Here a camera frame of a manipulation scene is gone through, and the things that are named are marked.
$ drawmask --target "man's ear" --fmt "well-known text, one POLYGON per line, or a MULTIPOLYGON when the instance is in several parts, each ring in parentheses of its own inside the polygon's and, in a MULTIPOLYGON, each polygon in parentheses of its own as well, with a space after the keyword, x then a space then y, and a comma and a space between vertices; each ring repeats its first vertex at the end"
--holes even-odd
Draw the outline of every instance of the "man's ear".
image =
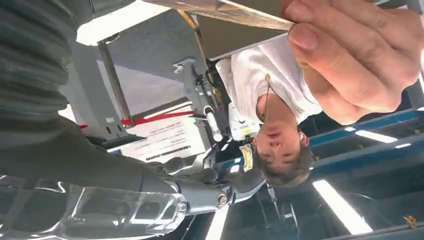
POLYGON ((307 147, 309 146, 309 137, 306 136, 303 132, 299 132, 300 134, 300 143, 302 143, 303 146, 307 147))
POLYGON ((256 142, 257 140, 256 140, 256 137, 254 137, 253 138, 253 141, 252 141, 252 145, 253 145, 253 147, 254 147, 254 149, 256 149, 257 147, 256 147, 256 144, 257 144, 257 142, 256 142))

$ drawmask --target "gray fabric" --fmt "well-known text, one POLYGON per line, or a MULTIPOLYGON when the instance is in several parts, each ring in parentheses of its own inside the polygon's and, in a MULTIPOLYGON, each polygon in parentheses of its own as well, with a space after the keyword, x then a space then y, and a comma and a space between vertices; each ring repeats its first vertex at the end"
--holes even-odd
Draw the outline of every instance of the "gray fabric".
POLYGON ((91 17, 88 0, 0 1, 0 174, 170 193, 140 161, 91 145, 58 115, 71 44, 91 17))

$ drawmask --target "man's hair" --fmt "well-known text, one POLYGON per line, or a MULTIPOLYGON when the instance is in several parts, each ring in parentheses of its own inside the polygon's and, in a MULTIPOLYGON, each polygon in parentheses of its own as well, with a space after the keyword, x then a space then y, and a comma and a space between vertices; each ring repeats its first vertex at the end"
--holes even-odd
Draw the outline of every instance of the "man's hair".
POLYGON ((299 158, 294 168, 289 173, 274 173, 267 168, 256 149, 253 150, 253 164, 260 168, 265 175, 266 183, 276 188, 294 188, 303 183, 309 177, 309 168, 317 159, 309 147, 300 144, 299 158))

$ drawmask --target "red stripe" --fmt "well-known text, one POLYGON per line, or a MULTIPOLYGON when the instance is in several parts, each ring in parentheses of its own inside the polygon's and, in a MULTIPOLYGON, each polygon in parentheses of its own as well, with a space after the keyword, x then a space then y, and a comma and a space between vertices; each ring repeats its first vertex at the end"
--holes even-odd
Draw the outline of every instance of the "red stripe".
MULTIPOLYGON (((176 112, 176 113, 161 114, 161 115, 157 115, 157 116, 150 117, 150 118, 147 118, 147 119, 145 119, 145 118, 136 119, 135 125, 151 123, 151 122, 155 122, 155 121, 159 121, 159 120, 163 120, 163 119, 170 119, 170 118, 175 118, 175 117, 193 115, 195 113, 196 113, 195 111, 183 111, 183 112, 176 112)), ((129 119, 124 119, 124 120, 122 120, 122 124, 123 125, 130 125, 131 122, 130 122, 129 119)), ((88 126, 87 125, 81 125, 79 127, 81 129, 85 129, 88 126)))

